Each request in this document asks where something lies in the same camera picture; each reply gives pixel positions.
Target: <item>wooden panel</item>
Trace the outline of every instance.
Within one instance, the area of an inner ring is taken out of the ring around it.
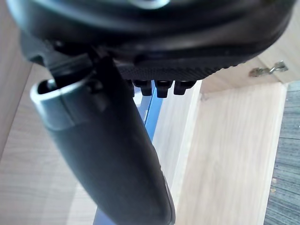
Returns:
[[[88,225],[96,205],[54,147],[29,98],[49,78],[37,65],[26,84],[0,163],[1,225]]]
[[[286,87],[202,96],[176,225],[262,225]]]
[[[172,87],[168,98],[163,101],[154,133],[153,145],[175,205],[178,204],[190,150],[200,86],[201,81],[198,81],[184,96],[170,94]]]
[[[19,48],[19,31],[0,0],[0,158],[31,70]]]
[[[296,3],[292,21],[284,35],[259,58],[268,67],[283,60],[289,67],[289,71],[275,73],[275,76],[283,83],[300,80],[300,3]]]
[[[244,64],[228,69],[221,69],[205,78],[202,82],[201,93],[211,93],[232,88],[240,88],[261,83],[274,83],[278,79],[272,75],[262,77],[249,77],[253,68],[265,68],[259,58],[254,58]]]

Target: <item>floor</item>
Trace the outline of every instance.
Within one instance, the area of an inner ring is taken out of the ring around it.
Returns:
[[[288,88],[264,225],[300,225],[300,82]]]

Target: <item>black plastic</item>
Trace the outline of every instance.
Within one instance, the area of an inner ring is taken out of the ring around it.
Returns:
[[[101,65],[100,75],[61,89],[47,92],[45,81],[31,99],[75,176],[117,225],[173,225],[172,197],[127,84],[111,59]]]
[[[194,81],[271,46],[296,0],[172,0],[155,10],[124,0],[7,2],[23,31],[72,54],[99,45],[124,79]]]

